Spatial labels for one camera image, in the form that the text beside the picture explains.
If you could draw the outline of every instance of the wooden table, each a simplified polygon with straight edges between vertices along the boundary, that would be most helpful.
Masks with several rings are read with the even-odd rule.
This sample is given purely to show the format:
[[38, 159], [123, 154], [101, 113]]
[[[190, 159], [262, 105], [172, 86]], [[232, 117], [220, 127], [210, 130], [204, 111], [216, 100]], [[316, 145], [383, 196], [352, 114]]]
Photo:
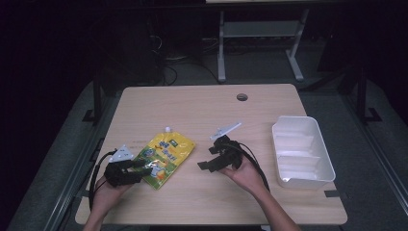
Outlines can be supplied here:
[[[244, 93], [246, 101], [237, 95]], [[124, 91], [100, 156], [126, 144], [135, 154], [167, 126], [196, 143], [189, 158], [157, 191], [145, 182], [132, 187], [105, 218], [105, 223], [177, 225], [268, 224], [255, 199], [219, 172], [197, 163], [214, 158], [208, 150], [217, 128], [242, 125], [228, 134], [246, 144], [266, 174], [271, 193], [299, 224], [342, 224], [347, 220], [333, 183], [318, 191], [290, 190], [277, 183], [271, 127], [279, 116], [306, 116], [292, 85], [235, 85], [129, 88]], [[103, 174], [107, 160], [101, 166]], [[89, 215], [84, 197], [78, 223]]]

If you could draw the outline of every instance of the plastic bag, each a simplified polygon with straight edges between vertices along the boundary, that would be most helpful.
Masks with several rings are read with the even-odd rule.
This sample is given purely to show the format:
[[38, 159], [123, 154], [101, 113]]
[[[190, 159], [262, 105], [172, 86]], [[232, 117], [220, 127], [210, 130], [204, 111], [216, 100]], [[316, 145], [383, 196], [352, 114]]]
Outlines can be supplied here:
[[146, 160], [145, 167], [153, 168], [151, 174], [143, 179], [158, 190], [187, 159], [194, 147], [193, 141], [179, 133], [165, 132], [156, 135], [137, 157]]

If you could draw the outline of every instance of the white container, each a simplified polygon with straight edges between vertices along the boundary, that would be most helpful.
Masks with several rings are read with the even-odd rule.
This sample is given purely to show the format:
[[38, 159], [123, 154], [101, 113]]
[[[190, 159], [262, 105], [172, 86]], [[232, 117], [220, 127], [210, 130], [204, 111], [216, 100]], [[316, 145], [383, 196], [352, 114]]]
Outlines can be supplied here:
[[280, 116], [272, 126], [278, 183], [318, 189], [336, 178], [319, 125], [308, 116]]

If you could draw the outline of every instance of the grommet hole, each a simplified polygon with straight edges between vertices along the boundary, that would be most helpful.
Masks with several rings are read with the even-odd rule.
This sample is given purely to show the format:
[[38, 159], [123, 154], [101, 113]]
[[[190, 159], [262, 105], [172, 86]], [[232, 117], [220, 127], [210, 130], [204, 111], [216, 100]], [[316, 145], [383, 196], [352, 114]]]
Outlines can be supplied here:
[[248, 100], [248, 95], [244, 94], [244, 93], [239, 93], [237, 94], [237, 99], [240, 101], [246, 101]]

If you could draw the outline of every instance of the hand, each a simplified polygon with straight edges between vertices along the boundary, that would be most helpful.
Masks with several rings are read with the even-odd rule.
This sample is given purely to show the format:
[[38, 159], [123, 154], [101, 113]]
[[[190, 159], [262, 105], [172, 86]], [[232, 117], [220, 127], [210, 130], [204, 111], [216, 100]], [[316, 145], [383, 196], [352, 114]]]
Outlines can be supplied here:
[[238, 169], [225, 167], [219, 172], [231, 178], [237, 185], [251, 194], [267, 189], [255, 166], [243, 155], [241, 166]]
[[104, 217], [132, 186], [124, 185], [114, 188], [106, 181], [105, 176], [102, 176], [96, 182], [92, 211], [90, 211], [84, 230], [100, 230]]

